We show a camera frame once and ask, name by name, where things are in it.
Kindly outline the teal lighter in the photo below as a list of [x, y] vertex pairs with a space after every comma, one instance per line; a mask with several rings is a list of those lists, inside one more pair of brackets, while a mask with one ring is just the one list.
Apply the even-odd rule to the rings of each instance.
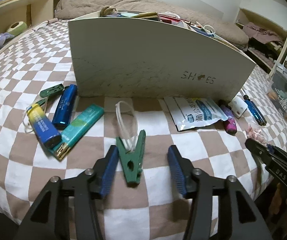
[[75, 144], [104, 115], [104, 109], [96, 104], [90, 105], [78, 115], [61, 133], [61, 141], [50, 153], [62, 161]]

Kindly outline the dark blue lighter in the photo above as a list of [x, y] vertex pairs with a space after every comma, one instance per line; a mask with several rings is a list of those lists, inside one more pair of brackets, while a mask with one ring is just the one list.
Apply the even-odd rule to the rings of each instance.
[[71, 84], [65, 87], [52, 119], [52, 124], [56, 129], [64, 130], [70, 124], [76, 96], [76, 85]]

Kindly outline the white and blue sachet packet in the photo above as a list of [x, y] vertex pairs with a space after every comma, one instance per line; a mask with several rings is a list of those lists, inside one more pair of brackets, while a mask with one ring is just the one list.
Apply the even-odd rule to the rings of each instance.
[[164, 97], [164, 101], [179, 132], [228, 120], [212, 99]]

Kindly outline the yellow and blue lighter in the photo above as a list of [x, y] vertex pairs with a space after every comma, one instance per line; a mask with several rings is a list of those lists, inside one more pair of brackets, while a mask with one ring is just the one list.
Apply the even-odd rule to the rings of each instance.
[[32, 104], [26, 113], [35, 135], [43, 146], [52, 149], [61, 142], [60, 132], [54, 127], [39, 104]]

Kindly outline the wall closet with clothes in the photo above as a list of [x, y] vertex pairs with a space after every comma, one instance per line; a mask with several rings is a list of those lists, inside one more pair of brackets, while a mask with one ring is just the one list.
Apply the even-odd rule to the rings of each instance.
[[247, 9], [240, 9], [235, 24], [249, 38], [246, 54], [265, 72], [270, 73], [276, 63], [287, 57], [287, 30], [266, 17]]

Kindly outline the green clothespin with white loop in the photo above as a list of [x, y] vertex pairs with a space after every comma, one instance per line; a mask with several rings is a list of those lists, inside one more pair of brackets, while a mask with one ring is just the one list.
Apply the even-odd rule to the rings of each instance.
[[134, 117], [136, 127], [137, 118], [133, 107], [129, 103], [121, 100], [115, 105], [116, 120], [120, 135], [122, 135], [122, 137], [116, 137], [116, 146], [118, 148], [124, 178], [127, 186], [137, 187], [143, 172], [142, 163], [145, 153], [146, 131], [142, 129], [139, 133], [136, 132], [133, 137], [130, 136], [122, 119], [121, 105], [126, 105], [129, 108]]

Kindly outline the blue screwdriver pen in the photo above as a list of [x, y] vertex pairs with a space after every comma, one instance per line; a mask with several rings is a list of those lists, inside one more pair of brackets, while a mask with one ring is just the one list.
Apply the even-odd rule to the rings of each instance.
[[250, 100], [249, 96], [245, 93], [243, 89], [241, 89], [241, 94], [243, 96], [244, 102], [248, 105], [248, 109], [254, 116], [256, 122], [260, 126], [266, 126], [267, 121], [265, 120], [263, 114], [259, 111], [256, 104], [252, 100]]

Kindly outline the green avocado plush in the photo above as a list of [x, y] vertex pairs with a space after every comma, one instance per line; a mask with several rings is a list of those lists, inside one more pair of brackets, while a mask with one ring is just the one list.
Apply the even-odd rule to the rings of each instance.
[[19, 34], [23, 33], [27, 29], [27, 24], [24, 21], [15, 22], [9, 26], [7, 29], [7, 33], [18, 36]]

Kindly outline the wooden headboard shelf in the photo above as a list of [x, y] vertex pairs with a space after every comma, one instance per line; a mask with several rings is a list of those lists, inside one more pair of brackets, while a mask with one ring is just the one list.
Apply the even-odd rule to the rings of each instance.
[[4, 0], [0, 2], [0, 33], [15, 22], [23, 21], [34, 27], [54, 18], [60, 0]]

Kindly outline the white cardboard shoe box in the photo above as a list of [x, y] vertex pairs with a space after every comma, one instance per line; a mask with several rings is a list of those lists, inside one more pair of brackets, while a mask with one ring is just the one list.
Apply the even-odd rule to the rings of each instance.
[[255, 62], [225, 40], [181, 25], [97, 12], [68, 22], [81, 96], [231, 100]]

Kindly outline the beige duvet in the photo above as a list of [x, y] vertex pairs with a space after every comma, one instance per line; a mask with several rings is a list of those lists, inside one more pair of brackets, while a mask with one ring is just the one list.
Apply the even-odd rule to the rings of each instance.
[[100, 11], [105, 6], [129, 11], [154, 11], [158, 13], [169, 11], [191, 23], [198, 22], [203, 26], [212, 26], [216, 35], [237, 46], [237, 48], [245, 49], [248, 46], [248, 35], [237, 25], [200, 10], [180, 7], [158, 0], [60, 0], [54, 11], [54, 16], [61, 20], [68, 20]]

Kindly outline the checkered bed sheet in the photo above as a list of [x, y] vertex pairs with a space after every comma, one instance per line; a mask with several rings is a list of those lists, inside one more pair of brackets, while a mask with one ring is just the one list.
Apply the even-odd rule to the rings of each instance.
[[[0, 211], [21, 222], [52, 176], [74, 177], [104, 157], [115, 143], [116, 98], [76, 98], [74, 115], [95, 103], [104, 116], [86, 133], [63, 161], [47, 156], [22, 118], [39, 92], [75, 82], [67, 22], [51, 23], [26, 36], [0, 54]], [[170, 145], [208, 174], [234, 175], [256, 198], [271, 182], [246, 149], [250, 113], [237, 119], [237, 133], [228, 135], [220, 123], [177, 131], [162, 99], [127, 99], [146, 131], [143, 174], [138, 187], [126, 185], [116, 169], [111, 192], [97, 203], [105, 239], [182, 239], [190, 204], [172, 186], [166, 158]]]

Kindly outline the dark green clothespin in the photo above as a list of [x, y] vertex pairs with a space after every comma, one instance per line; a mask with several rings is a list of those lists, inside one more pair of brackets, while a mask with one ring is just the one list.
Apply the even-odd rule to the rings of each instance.
[[39, 93], [39, 95], [41, 98], [46, 98], [46, 97], [50, 98], [52, 96], [62, 94], [63, 90], [64, 90], [63, 84], [59, 84], [59, 85], [55, 85], [55, 86], [52, 86], [50, 88], [42, 90]]

